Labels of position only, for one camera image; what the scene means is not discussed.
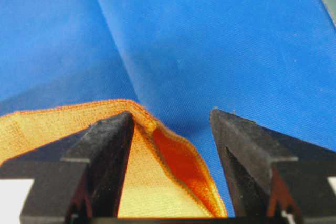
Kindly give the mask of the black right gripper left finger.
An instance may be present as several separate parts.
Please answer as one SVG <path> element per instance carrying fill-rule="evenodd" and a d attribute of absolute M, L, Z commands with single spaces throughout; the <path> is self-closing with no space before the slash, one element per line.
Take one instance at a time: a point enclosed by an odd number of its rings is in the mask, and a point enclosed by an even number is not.
<path fill-rule="evenodd" d="M 123 111 L 1 165 L 1 223 L 114 217 L 134 133 Z"/>

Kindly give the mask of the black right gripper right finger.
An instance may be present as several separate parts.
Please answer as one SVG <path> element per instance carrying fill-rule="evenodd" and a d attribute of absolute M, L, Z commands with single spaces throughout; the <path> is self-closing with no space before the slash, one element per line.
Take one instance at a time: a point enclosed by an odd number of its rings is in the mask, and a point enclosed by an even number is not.
<path fill-rule="evenodd" d="M 235 216 L 228 223 L 335 223 L 335 152 L 214 108 Z"/>

